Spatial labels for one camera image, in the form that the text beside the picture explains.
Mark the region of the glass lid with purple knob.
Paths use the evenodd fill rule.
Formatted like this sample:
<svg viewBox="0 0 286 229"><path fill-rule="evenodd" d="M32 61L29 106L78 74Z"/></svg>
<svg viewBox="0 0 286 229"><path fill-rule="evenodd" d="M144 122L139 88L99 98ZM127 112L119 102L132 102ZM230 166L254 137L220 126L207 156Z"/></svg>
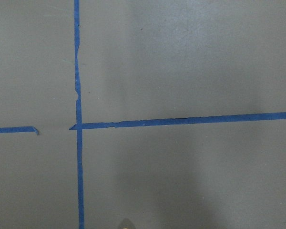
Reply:
<svg viewBox="0 0 286 229"><path fill-rule="evenodd" d="M136 226L130 219L124 218L118 225L117 229L136 229Z"/></svg>

